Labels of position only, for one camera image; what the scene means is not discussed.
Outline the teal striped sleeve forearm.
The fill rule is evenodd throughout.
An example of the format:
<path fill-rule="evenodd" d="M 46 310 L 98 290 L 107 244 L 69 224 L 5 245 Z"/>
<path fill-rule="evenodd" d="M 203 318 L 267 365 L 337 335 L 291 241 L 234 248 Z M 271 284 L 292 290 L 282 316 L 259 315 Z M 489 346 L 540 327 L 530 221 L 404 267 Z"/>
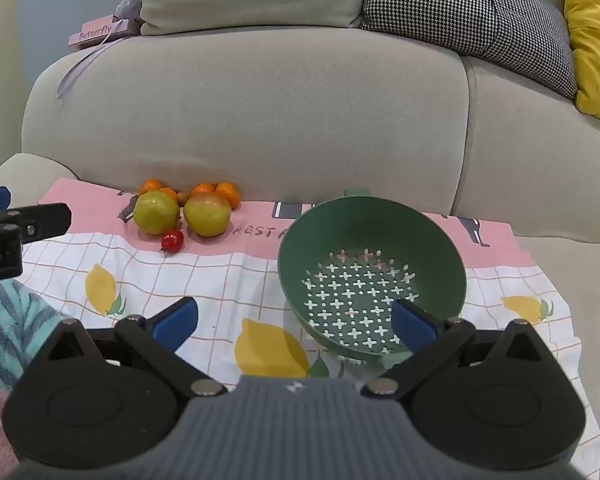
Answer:
<path fill-rule="evenodd" d="M 12 390 L 62 316 L 26 286 L 0 281 L 0 390 Z"/>

